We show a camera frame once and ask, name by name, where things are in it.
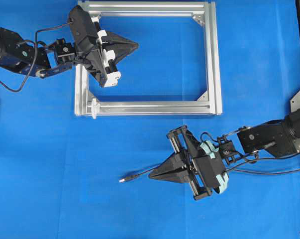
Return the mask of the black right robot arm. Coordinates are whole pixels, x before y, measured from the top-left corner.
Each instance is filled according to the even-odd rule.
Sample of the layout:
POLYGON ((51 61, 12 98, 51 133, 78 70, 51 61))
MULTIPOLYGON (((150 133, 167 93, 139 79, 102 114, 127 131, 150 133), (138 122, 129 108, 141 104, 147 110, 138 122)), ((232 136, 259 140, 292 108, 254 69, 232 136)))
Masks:
POLYGON ((300 109, 284 119, 272 120, 254 127, 242 127, 235 131, 244 155, 236 151, 227 135, 216 140, 197 140, 186 125, 169 131, 174 152, 149 174, 149 179, 174 183, 188 183, 194 199, 218 194, 227 189, 229 176, 226 165, 248 156, 259 160, 258 152, 265 150, 276 159, 300 153, 300 109))

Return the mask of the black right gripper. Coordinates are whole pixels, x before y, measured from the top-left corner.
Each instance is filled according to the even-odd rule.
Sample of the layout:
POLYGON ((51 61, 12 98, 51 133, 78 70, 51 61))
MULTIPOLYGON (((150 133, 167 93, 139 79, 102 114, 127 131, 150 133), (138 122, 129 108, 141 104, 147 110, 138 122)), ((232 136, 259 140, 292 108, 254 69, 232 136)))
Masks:
POLYGON ((188 183, 195 199, 195 196, 199 195, 199 187, 202 187, 203 183, 199 176, 194 175, 194 168, 183 137, 186 130, 188 130, 187 126, 183 125, 169 131, 167 138, 174 152, 159 167, 155 168, 148 177, 153 180, 188 183))

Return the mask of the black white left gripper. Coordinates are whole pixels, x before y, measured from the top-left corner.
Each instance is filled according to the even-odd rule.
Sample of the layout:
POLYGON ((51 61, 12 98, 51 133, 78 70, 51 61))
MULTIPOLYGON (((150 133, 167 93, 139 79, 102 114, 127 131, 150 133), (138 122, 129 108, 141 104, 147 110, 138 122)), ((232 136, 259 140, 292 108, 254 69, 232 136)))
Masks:
POLYGON ((139 47, 139 44, 114 32, 101 29, 98 21, 93 23, 98 34, 99 55, 96 58, 87 58, 81 53, 82 64, 99 82, 101 87, 116 86, 121 77, 116 64, 135 51, 139 47), (108 46, 107 50, 105 49, 106 42, 103 40, 104 37, 108 37, 108 44, 113 45, 108 46))

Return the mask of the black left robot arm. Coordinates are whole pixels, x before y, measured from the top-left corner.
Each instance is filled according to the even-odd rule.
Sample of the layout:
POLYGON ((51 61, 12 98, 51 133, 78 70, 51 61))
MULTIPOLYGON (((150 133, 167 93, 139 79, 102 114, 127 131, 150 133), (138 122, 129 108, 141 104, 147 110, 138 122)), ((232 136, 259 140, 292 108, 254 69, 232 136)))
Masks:
POLYGON ((116 86, 121 77, 116 64, 138 48, 138 43, 101 29, 98 18, 76 6, 67 26, 74 43, 64 38, 46 44, 26 40, 0 27, 0 67, 25 77, 46 78, 81 64, 101 87, 116 86))

